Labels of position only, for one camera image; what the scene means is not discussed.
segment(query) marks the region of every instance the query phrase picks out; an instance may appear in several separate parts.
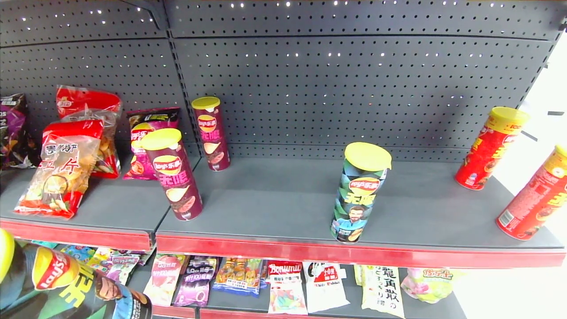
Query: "perforated back panel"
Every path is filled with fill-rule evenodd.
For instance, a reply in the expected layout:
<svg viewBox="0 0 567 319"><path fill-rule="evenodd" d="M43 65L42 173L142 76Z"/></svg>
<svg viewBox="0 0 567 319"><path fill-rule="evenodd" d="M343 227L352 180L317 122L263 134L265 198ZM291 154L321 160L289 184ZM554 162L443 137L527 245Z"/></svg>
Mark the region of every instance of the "perforated back panel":
<svg viewBox="0 0 567 319"><path fill-rule="evenodd" d="M232 143L469 148L516 107L551 44L460 37L176 41L189 96L224 102Z"/></svg>
<svg viewBox="0 0 567 319"><path fill-rule="evenodd" d="M150 14L121 1L0 3L0 44L9 45L165 37Z"/></svg>
<svg viewBox="0 0 567 319"><path fill-rule="evenodd" d="M460 35L556 40L561 1L165 2L176 37Z"/></svg>
<svg viewBox="0 0 567 319"><path fill-rule="evenodd" d="M125 111L179 106L184 141L195 141L166 39L9 47L1 49L0 58L2 94L26 93L35 138L58 120L56 85L64 84L116 93ZM130 140L126 112L116 139Z"/></svg>

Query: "gray metal shelf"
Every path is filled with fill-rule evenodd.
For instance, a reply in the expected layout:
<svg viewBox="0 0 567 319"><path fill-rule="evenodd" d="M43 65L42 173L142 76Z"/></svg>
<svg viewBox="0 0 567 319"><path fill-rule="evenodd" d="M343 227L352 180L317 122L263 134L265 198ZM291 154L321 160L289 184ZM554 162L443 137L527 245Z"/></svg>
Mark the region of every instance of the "gray metal shelf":
<svg viewBox="0 0 567 319"><path fill-rule="evenodd" d="M200 163L203 213L167 215L156 240L160 251L399 267L561 264L564 245L547 228L527 242L499 230L512 194L496 179L480 192L459 186L458 166L394 162L360 242L344 245L329 230L342 161L236 157L223 172Z"/></svg>
<svg viewBox="0 0 567 319"><path fill-rule="evenodd" d="M387 313L377 312L371 309L361 309L362 287L357 286L356 282L354 281L353 266L342 265L342 268L346 269L347 278L342 280L342 284L345 288L346 299L350 301L350 304L339 308L315 312L312 314L313 316L380 319L397 318ZM406 269L401 268L400 280L403 280L406 274ZM305 285L303 285L303 293L305 296L307 296ZM402 292L401 296L404 303L404 314L406 319L466 319L466 316L461 309L454 293L434 305L413 299L409 297L405 292ZM246 312L266 313L268 311L269 302L269 288L261 289L259 298L239 296L211 289L209 293L209 303L206 308L215 310L239 310Z"/></svg>
<svg viewBox="0 0 567 319"><path fill-rule="evenodd" d="M193 165L198 162L198 158L189 160ZM121 177L89 180L90 185L79 211L70 220L14 213L12 210L28 187L35 170L2 172L2 227L26 239L119 249L149 249L153 233L170 204L159 182L122 179L124 172L130 168L130 161L121 163Z"/></svg>

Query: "purple chip bag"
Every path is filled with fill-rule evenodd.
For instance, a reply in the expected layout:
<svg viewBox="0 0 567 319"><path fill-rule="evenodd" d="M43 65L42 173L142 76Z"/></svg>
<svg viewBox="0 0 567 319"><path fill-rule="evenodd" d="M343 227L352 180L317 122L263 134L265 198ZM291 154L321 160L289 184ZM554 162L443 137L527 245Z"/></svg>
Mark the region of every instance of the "purple chip bag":
<svg viewBox="0 0 567 319"><path fill-rule="evenodd" d="M134 156L130 162L130 170L124 174L124 179L145 179L157 181L151 160L141 147L140 140L146 134L162 128L177 128L179 123L179 108L153 108L139 110L126 114L130 123L130 142Z"/></svg>
<svg viewBox="0 0 567 319"><path fill-rule="evenodd" d="M41 162L40 149L27 131L26 96L18 93L0 99L0 168L34 168Z"/></svg>
<svg viewBox="0 0 567 319"><path fill-rule="evenodd" d="M206 306L209 301L209 283L214 277L217 263L216 257L193 256L181 277L174 306Z"/></svg>

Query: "clear plastic bag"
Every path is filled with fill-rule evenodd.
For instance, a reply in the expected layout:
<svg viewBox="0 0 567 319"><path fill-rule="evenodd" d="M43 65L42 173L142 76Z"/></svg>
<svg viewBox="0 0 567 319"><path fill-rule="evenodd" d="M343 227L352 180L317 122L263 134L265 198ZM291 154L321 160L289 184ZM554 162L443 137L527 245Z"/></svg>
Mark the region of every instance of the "clear plastic bag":
<svg viewBox="0 0 567 319"><path fill-rule="evenodd" d="M14 212L73 217L87 191L102 132L100 120L49 124L43 131L42 162Z"/></svg>
<svg viewBox="0 0 567 319"><path fill-rule="evenodd" d="M104 132L96 154L93 177L118 178L120 160L116 154L114 135L122 112L122 101L111 93L84 87L57 86L57 111L62 122L101 120Z"/></svg>

